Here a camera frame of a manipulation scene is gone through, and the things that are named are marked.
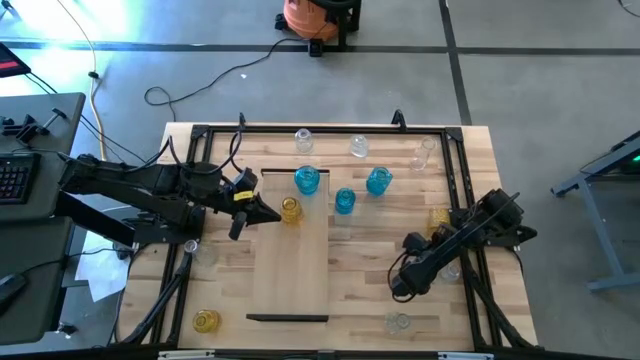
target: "paper sheet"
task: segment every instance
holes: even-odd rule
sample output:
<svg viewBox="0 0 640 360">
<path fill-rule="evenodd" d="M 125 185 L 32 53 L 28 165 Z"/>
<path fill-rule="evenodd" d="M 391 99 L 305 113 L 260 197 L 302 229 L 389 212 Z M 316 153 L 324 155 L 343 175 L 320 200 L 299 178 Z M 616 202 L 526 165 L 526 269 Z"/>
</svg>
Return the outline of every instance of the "paper sheet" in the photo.
<svg viewBox="0 0 640 360">
<path fill-rule="evenodd" d="M 102 236 L 87 231 L 82 252 L 90 253 L 100 249 L 111 249 L 112 242 Z M 89 281 L 93 302 L 124 289 L 127 284 L 130 258 L 118 259 L 114 251 L 103 251 L 93 255 L 82 255 L 78 262 L 76 280 Z"/>
</svg>

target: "keyboard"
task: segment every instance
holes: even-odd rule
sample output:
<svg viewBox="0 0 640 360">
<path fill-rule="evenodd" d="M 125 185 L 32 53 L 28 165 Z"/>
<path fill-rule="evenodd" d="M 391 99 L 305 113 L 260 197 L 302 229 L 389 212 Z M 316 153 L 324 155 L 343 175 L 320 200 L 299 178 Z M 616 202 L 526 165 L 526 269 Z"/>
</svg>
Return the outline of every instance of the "keyboard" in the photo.
<svg viewBox="0 0 640 360">
<path fill-rule="evenodd" d="M 0 205 L 24 204 L 38 170 L 40 154 L 0 154 Z"/>
</svg>

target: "white cable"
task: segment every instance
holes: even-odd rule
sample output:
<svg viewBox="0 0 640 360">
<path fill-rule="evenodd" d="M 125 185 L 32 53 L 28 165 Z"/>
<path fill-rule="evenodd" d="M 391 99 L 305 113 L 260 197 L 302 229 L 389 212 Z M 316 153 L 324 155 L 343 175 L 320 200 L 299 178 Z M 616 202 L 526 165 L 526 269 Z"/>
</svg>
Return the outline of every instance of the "white cable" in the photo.
<svg viewBox="0 0 640 360">
<path fill-rule="evenodd" d="M 91 43 L 91 40 L 89 40 L 89 36 L 87 36 L 87 33 L 84 32 L 84 29 L 82 28 L 82 26 L 80 26 L 80 23 L 78 22 L 78 20 L 76 20 L 76 18 L 73 17 L 73 15 L 71 15 L 71 12 L 69 11 L 69 9 L 67 9 L 66 6 L 64 6 L 62 1 L 61 0 L 56 0 L 56 1 L 58 2 L 58 4 L 60 4 L 60 6 L 62 6 L 64 11 L 71 18 L 71 20 L 73 20 L 73 22 L 76 23 L 76 26 L 78 26 L 78 29 L 80 29 L 80 32 L 82 32 L 82 35 L 84 35 L 84 38 L 87 40 L 87 44 L 89 44 L 89 48 L 91 49 L 91 55 L 93 56 L 93 70 L 92 70 L 92 72 L 97 74 L 98 62 L 96 60 L 96 50 L 93 48 L 93 43 Z M 102 159 L 102 161 L 107 161 L 106 149 L 105 149 L 105 146 L 104 146 L 104 135 L 103 135 L 104 134 L 104 130 L 102 128 L 102 119 L 100 119 L 100 115 L 98 114 L 98 110 L 96 109 L 96 105 L 95 105 L 96 90 L 98 89 L 98 87 L 96 86 L 96 82 L 97 81 L 98 81 L 98 79 L 95 79 L 94 77 L 91 77 L 91 88 L 89 90 L 89 105 L 91 107 L 91 112 L 93 112 L 93 117 L 95 117 L 95 119 L 96 119 L 96 124 L 98 125 L 98 130 L 100 130 L 99 131 L 99 133 L 100 133 L 99 134 L 100 135 L 100 158 Z"/>
</svg>

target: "concrete floor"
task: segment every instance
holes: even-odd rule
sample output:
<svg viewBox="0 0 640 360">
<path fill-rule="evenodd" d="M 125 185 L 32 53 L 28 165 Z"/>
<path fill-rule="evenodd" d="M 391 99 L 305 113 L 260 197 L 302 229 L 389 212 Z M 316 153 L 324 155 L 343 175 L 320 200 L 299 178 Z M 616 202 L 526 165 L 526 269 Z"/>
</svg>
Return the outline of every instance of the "concrete floor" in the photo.
<svg viewBox="0 0 640 360">
<path fill-rule="evenodd" d="M 640 2 L 626 2 L 640 12 Z M 13 3 L 22 20 L 5 14 L 0 41 L 82 40 L 55 2 L 38 2 L 37 7 L 29 0 Z M 281 0 L 65 3 L 95 41 L 265 45 L 284 36 L 272 30 L 271 21 Z M 604 255 L 580 196 L 560 200 L 549 193 L 552 185 L 638 130 L 640 52 L 588 54 L 639 48 L 640 19 L 614 0 L 449 0 L 449 7 L 461 47 L 588 50 L 580 56 L 460 55 L 463 90 L 472 123 L 491 129 L 504 188 L 521 192 L 525 223 L 539 231 L 523 246 L 522 258 L 540 344 L 558 351 L 640 357 L 640 286 L 587 291 L 585 282 L 608 275 Z M 47 27 L 53 22 L 42 21 L 45 16 L 55 28 Z M 350 43 L 446 46 L 438 1 L 364 0 L 361 31 Z M 90 53 L 50 45 L 15 52 L 58 91 L 88 91 Z M 189 49 L 98 52 L 104 85 L 96 103 L 109 136 L 151 156 L 171 114 L 143 102 L 147 88 L 161 85 L 177 97 L 262 55 Z M 411 124 L 457 125 L 461 117 L 449 60 L 442 53 L 329 53 L 320 59 L 276 53 L 176 105 L 178 120 L 229 121 L 242 111 L 254 121 L 387 123 L 401 108 Z M 0 96 L 40 92 L 23 77 L 0 80 Z M 92 118 L 88 104 L 85 114 Z M 73 154 L 97 151 L 95 138 L 80 128 Z M 636 194 L 638 187 L 625 191 Z M 598 193 L 606 214 L 620 213 L 621 203 L 629 202 L 629 195 L 621 201 L 611 195 L 615 192 Z M 86 201 L 101 209 L 116 205 L 98 197 Z M 625 213 L 632 211 L 637 213 L 637 207 Z M 614 231 L 621 240 L 618 250 L 626 267 L 638 269 L 637 231 L 620 226 Z M 74 288 L 63 319 L 78 325 L 78 336 L 66 340 L 47 334 L 35 344 L 0 348 L 0 354 L 103 345 L 114 309 L 115 297 L 92 304 L 88 289 Z"/>
</svg>

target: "black desk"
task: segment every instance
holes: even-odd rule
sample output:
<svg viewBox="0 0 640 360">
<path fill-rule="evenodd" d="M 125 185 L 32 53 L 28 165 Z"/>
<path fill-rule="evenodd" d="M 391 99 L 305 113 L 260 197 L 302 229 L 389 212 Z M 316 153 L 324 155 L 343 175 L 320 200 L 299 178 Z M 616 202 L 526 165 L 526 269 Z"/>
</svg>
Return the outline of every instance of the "black desk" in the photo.
<svg viewBox="0 0 640 360">
<path fill-rule="evenodd" d="M 82 93 L 0 97 L 0 116 L 10 117 L 16 124 L 22 124 L 25 114 L 29 114 L 39 125 L 43 125 L 53 115 L 52 108 L 62 110 L 68 119 L 58 118 L 49 127 L 49 135 L 36 136 L 29 145 L 69 154 L 84 100 L 85 96 Z M 0 153 L 10 153 L 21 147 L 15 137 L 0 136 Z M 64 163 L 56 154 L 41 155 L 38 175 L 33 183 L 29 201 L 24 205 L 2 205 L 0 223 L 42 219 L 53 213 Z"/>
<path fill-rule="evenodd" d="M 85 96 L 81 93 L 0 97 L 0 115 L 21 124 L 30 114 L 42 125 L 56 107 L 68 119 L 57 119 L 48 136 L 30 143 L 35 148 L 69 154 L 76 134 Z M 21 148 L 14 137 L 0 136 L 0 152 Z M 54 153 L 42 153 L 27 204 L 0 206 L 0 277 L 30 266 L 62 259 L 68 251 L 72 221 L 50 218 L 58 198 L 58 181 L 64 163 Z M 27 273 L 29 284 L 0 317 L 0 344 L 33 342 L 45 331 L 55 329 L 64 291 L 62 264 L 51 264 Z"/>
</svg>

